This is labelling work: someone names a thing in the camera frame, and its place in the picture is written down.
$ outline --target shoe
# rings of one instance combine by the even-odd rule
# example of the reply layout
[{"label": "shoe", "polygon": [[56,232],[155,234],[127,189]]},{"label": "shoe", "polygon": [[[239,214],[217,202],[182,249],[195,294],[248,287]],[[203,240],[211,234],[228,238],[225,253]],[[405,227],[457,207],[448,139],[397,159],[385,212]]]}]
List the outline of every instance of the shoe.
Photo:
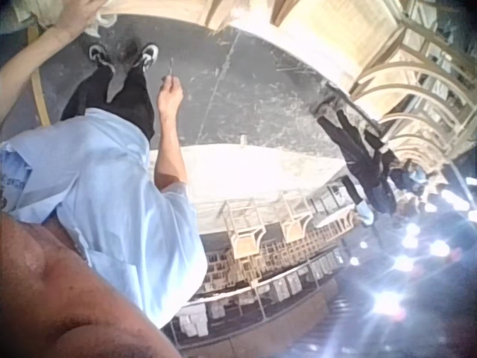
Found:
[{"label": "shoe", "polygon": [[345,100],[338,97],[333,104],[334,104],[333,107],[335,108],[336,112],[338,112],[339,110],[342,110],[344,114],[346,114],[347,103]]},{"label": "shoe", "polygon": [[319,104],[312,104],[310,106],[310,113],[316,118],[325,117],[329,110],[333,110],[331,104],[336,101],[335,96],[330,96],[326,98],[323,102]]},{"label": "shoe", "polygon": [[134,61],[133,67],[142,67],[142,71],[146,72],[157,60],[159,55],[159,47],[153,43],[147,44],[139,54],[139,57]]},{"label": "shoe", "polygon": [[94,44],[89,47],[89,59],[96,63],[99,66],[108,66],[113,73],[116,72],[116,69],[111,63],[111,59],[108,56],[106,49],[99,44]]}]

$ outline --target light blue shirt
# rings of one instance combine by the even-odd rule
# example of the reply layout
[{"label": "light blue shirt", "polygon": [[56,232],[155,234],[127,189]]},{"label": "light blue shirt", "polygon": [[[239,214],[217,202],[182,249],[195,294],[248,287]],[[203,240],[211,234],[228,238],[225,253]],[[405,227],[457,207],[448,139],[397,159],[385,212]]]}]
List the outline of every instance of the light blue shirt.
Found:
[{"label": "light blue shirt", "polygon": [[56,210],[88,264],[162,327],[198,290],[207,261],[186,187],[160,192],[133,124],[89,108],[8,140],[2,210],[43,223]]}]

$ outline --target fingers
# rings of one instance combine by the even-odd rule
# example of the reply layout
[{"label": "fingers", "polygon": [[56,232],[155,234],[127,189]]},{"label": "fingers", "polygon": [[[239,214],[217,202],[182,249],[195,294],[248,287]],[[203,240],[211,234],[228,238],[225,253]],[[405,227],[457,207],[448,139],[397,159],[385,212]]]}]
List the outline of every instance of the fingers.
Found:
[{"label": "fingers", "polygon": [[165,76],[162,82],[161,91],[178,91],[182,90],[182,86],[180,84],[180,80],[174,76]]},{"label": "fingers", "polygon": [[172,78],[172,90],[181,90],[182,87],[180,85],[179,78],[173,77]]},{"label": "fingers", "polygon": [[172,76],[165,76],[164,82],[162,83],[163,91],[171,91],[172,88]]}]

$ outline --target railing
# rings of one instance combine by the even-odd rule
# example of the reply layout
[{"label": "railing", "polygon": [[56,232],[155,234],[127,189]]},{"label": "railing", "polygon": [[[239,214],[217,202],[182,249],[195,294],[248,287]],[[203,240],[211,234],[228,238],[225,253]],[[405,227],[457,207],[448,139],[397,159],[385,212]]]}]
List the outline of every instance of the railing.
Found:
[{"label": "railing", "polygon": [[179,349],[230,338],[300,304],[316,293],[343,262],[341,250],[332,246],[306,263],[253,287],[190,302],[162,330]]}]

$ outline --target skin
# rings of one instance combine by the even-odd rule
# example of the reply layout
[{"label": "skin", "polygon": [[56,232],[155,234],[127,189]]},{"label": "skin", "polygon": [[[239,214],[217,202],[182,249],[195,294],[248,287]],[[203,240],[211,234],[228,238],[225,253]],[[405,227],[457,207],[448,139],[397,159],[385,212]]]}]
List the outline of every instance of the skin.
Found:
[{"label": "skin", "polygon": [[161,140],[154,168],[154,183],[159,190],[176,182],[187,184],[187,172],[177,137],[177,111],[183,100],[179,78],[167,76],[157,97]]},{"label": "skin", "polygon": [[58,23],[20,51],[0,70],[0,125],[33,72],[78,37],[107,0],[65,0]]},{"label": "skin", "polygon": [[0,347],[13,357],[82,357],[117,342],[179,357],[133,304],[63,241],[56,219],[44,225],[1,222]]}]

